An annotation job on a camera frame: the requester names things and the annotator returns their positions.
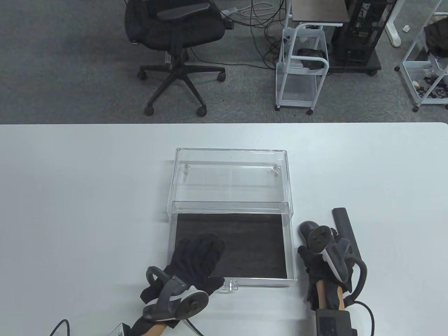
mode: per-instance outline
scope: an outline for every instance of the white table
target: white table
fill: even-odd
[[[181,146],[287,150],[294,226],[333,225],[331,209],[348,210],[376,334],[445,333],[447,125],[208,124],[0,126],[3,335],[46,336],[68,318],[73,336],[105,336],[140,316],[146,267],[166,262]],[[313,336],[299,277],[287,289],[215,294],[192,321],[206,336]],[[368,335],[364,308],[349,311]],[[181,323],[166,335],[194,332]]]

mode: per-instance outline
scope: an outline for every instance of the gloved hand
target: gloved hand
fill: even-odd
[[[335,229],[332,229],[332,232],[335,242],[339,242],[341,236],[337,234]],[[308,295],[306,299],[311,304],[311,309],[316,310],[319,308],[316,284],[320,280],[324,282],[327,309],[339,309],[337,288],[341,287],[344,293],[347,291],[352,292],[353,263],[345,261],[349,271],[349,279],[345,283],[341,283],[334,276],[330,266],[323,260],[321,254],[314,254],[307,246],[300,246],[297,252],[305,264],[309,277]]]
[[[193,240],[182,239],[174,250],[171,262],[165,267],[164,272],[171,276],[177,276],[188,287],[194,286],[210,296],[224,284],[223,277],[210,277],[221,259],[224,249],[224,241],[215,234],[200,235]],[[159,297],[162,287],[162,281],[157,279],[155,286],[149,286],[143,290],[140,298],[147,304]],[[165,323],[174,328],[179,321]],[[131,328],[130,336],[141,336],[154,325],[155,323],[141,317]]]

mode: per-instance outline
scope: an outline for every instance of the black computer tower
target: black computer tower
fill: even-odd
[[[332,38],[330,71],[366,72],[381,69],[376,44],[397,0],[345,0],[350,22],[336,28]]]

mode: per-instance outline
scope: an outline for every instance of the floor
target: floor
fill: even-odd
[[[248,0],[217,0],[221,8],[244,7]],[[59,123],[233,123],[233,122],[395,122],[448,123],[443,106],[412,102],[400,75],[393,71],[435,0],[407,0],[396,25],[402,47],[386,34],[377,45],[383,65],[375,77],[333,74],[324,83],[314,115],[283,108],[275,112],[275,73],[247,66],[227,66],[227,80],[213,74],[191,76],[207,103],[198,118],[198,102],[178,82],[154,104],[155,115],[142,111],[164,74],[136,77],[138,66],[160,64],[164,53],[134,46],[126,38],[123,1],[15,0],[0,2],[0,124]],[[265,48],[260,32],[257,42]],[[215,62],[261,64],[250,30],[236,26],[220,41],[196,47],[197,55]]]

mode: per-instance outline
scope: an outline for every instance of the chair base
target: chair base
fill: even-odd
[[[207,106],[202,100],[198,90],[194,87],[191,80],[188,78],[190,73],[202,73],[202,72],[219,72],[217,80],[224,82],[226,79],[225,68],[219,66],[204,66],[204,65],[186,65],[184,62],[188,59],[188,54],[184,50],[180,57],[172,57],[172,65],[142,65],[137,77],[140,80],[146,79],[146,71],[159,71],[169,73],[168,78],[159,86],[149,99],[147,107],[145,108],[145,115],[152,116],[154,114],[154,108],[152,104],[160,97],[160,95],[168,89],[168,87],[176,80],[181,79],[185,82],[188,88],[193,92],[196,99],[201,104],[201,107],[197,109],[196,114],[203,117],[207,114]]]

